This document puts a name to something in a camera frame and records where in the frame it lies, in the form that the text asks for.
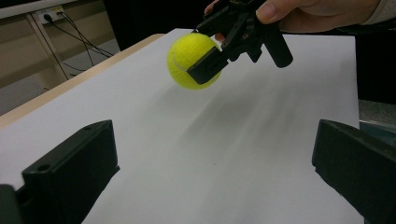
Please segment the cable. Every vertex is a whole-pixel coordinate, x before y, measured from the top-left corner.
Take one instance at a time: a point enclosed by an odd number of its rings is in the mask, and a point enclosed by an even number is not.
[[[113,56],[112,53],[110,53],[110,52],[108,52],[108,51],[106,51],[106,50],[104,50],[104,49],[100,49],[100,48],[96,47],[96,46],[95,46],[94,44],[92,44],[91,42],[89,42],[89,41],[84,41],[83,39],[80,39],[80,38],[76,37],[75,35],[70,34],[70,33],[67,32],[66,30],[64,30],[64,29],[62,29],[61,27],[59,27],[58,25],[56,25],[56,23],[52,21],[52,18],[50,17],[50,15],[48,15],[49,18],[48,18],[48,17],[46,18],[46,15],[44,15],[44,19],[45,19],[46,21],[50,22],[55,28],[57,28],[58,30],[60,30],[60,31],[62,31],[62,32],[64,32],[64,33],[66,33],[67,35],[73,36],[75,39],[77,39],[77,40],[79,40],[79,41],[81,41],[81,42],[84,42],[84,43],[86,43],[87,45],[90,45],[91,47],[94,47],[95,49],[97,49],[97,50],[100,51],[100,52],[98,52],[98,51],[96,51],[96,50],[94,50],[94,49],[91,49],[93,52],[98,53],[98,54],[101,54],[101,55],[103,55],[103,56],[105,56],[105,57],[107,57],[107,58]]]
[[[104,51],[105,53],[109,54],[110,56],[114,56],[112,53],[110,53],[110,52],[108,52],[108,51],[106,51],[106,50],[104,50],[104,49],[99,49],[99,48],[96,47],[93,43],[91,43],[90,40],[88,40],[88,38],[85,37],[85,35],[77,28],[76,24],[73,22],[73,20],[72,20],[65,12],[62,12],[62,11],[61,11],[61,12],[58,12],[57,14],[58,14],[58,15],[62,15],[62,16],[70,23],[70,25],[72,25],[73,28],[75,28],[76,31],[77,31],[82,37],[84,37],[84,39],[85,39],[91,46],[93,46],[94,48],[96,48],[97,50],[99,50],[103,55],[105,55],[105,54],[103,53],[103,51]]]
[[[44,20],[50,22],[53,26],[59,28],[59,27],[53,22],[53,19],[52,19],[52,17],[51,17],[49,14],[45,14],[45,15],[44,15]],[[90,54],[90,52],[88,51],[88,48],[87,48],[87,44],[86,44],[84,41],[82,41],[82,42],[83,42],[83,44],[84,44],[84,48],[85,48],[85,50],[86,50],[86,52],[87,52],[87,54],[88,54],[88,57],[90,58],[91,65],[94,66],[94,63],[93,63],[91,54]]]
[[[39,27],[37,24],[37,21],[35,20],[35,17],[32,15],[32,12],[29,13],[30,16],[32,17],[33,21],[35,22],[35,26]],[[66,78],[66,80],[69,80],[69,77],[67,76],[66,72],[64,71],[64,68],[61,65],[61,62],[59,62],[58,58],[55,55],[55,52],[53,52],[52,47],[50,46],[50,43],[48,42],[47,38],[44,36],[43,32],[41,31],[41,29],[38,29],[38,31],[40,31],[40,34],[43,36],[44,40],[46,41],[49,50],[51,51],[53,57],[55,58],[56,62],[59,64],[59,66],[61,67],[61,70],[64,72],[64,77]]]

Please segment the white paper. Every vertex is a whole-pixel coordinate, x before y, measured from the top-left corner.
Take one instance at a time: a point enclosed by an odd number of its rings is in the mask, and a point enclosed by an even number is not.
[[[166,68],[176,29],[0,131],[0,183],[80,128],[112,119],[120,171],[84,223],[361,224],[315,173],[320,119],[359,125],[355,40],[285,35],[293,63],[262,47],[207,89]]]

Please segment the finger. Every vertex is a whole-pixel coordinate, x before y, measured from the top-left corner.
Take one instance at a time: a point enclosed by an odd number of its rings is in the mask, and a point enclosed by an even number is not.
[[[263,24],[269,24],[285,18],[297,7],[311,4],[313,0],[268,0],[256,10],[256,16]]]
[[[209,4],[206,8],[205,8],[205,11],[204,11],[204,13],[206,14],[206,13],[208,13],[210,10],[212,10],[213,9],[213,5],[215,5],[215,3],[217,3],[219,0],[215,0],[215,1],[213,1],[211,4]]]

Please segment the power socket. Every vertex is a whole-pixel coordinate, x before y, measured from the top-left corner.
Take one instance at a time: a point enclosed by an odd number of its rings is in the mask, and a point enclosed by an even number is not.
[[[62,6],[57,6],[57,7],[49,7],[45,9],[38,10],[36,12],[38,18],[41,21],[41,24],[46,24],[49,23],[46,19],[44,19],[44,15],[49,15],[52,18],[52,21],[58,21],[64,19],[64,16],[58,14],[60,12],[64,12],[64,9]]]

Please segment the wire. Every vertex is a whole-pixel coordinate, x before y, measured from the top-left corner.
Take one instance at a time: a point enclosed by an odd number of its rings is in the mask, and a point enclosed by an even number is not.
[[[64,77],[69,80],[69,77],[67,76],[66,72],[64,71],[64,68],[62,67],[61,63],[59,62],[58,58],[56,57],[55,52],[53,51],[52,47],[50,46],[50,43],[48,42],[46,36],[43,34],[43,32],[41,31],[41,29],[39,28],[37,21],[35,20],[35,17],[32,15],[32,12],[29,13],[30,16],[32,17],[33,21],[35,22],[35,26],[37,26],[38,31],[40,32],[40,34],[43,36],[44,40],[46,41],[49,50],[51,51],[53,57],[55,58],[56,62],[59,64],[59,67],[61,68],[61,70],[64,72]]]
[[[98,54],[101,54],[101,55],[103,55],[103,56],[105,56],[105,57],[107,57],[107,58],[113,56],[112,53],[110,53],[110,52],[108,52],[108,51],[106,51],[106,50],[104,50],[104,49],[100,49],[100,48],[96,47],[96,46],[95,46],[94,44],[92,44],[90,41],[84,41],[83,39],[78,38],[78,37],[76,37],[75,35],[70,34],[70,33],[67,32],[66,30],[64,30],[64,29],[62,29],[61,27],[59,27],[58,25],[56,25],[56,23],[54,23],[54,22],[52,21],[52,18],[50,18],[50,20],[47,20],[47,21],[50,22],[55,28],[57,28],[58,30],[60,30],[60,31],[62,31],[62,32],[64,32],[64,33],[66,33],[67,35],[73,36],[75,39],[77,39],[77,40],[79,40],[79,41],[81,41],[81,42],[84,42],[84,43],[86,43],[87,45],[90,45],[91,47],[94,47],[96,50],[95,50],[95,49],[91,49],[93,52],[98,53]]]
[[[72,25],[73,28],[76,29],[76,31],[80,34],[81,39],[85,39],[86,42],[87,42],[89,45],[91,45],[92,47],[94,47],[94,48],[96,48],[97,50],[99,50],[103,55],[105,55],[105,54],[104,54],[104,52],[105,52],[105,53],[109,54],[110,56],[114,56],[112,53],[110,53],[110,52],[108,52],[108,51],[106,51],[106,50],[104,50],[104,49],[100,49],[100,48],[96,47],[93,43],[91,43],[91,41],[88,40],[87,37],[85,37],[85,35],[77,28],[76,24],[73,22],[73,20],[72,20],[65,12],[62,12],[62,11],[61,11],[61,12],[59,12],[58,14],[62,15],[62,16],[70,23],[70,25]]]

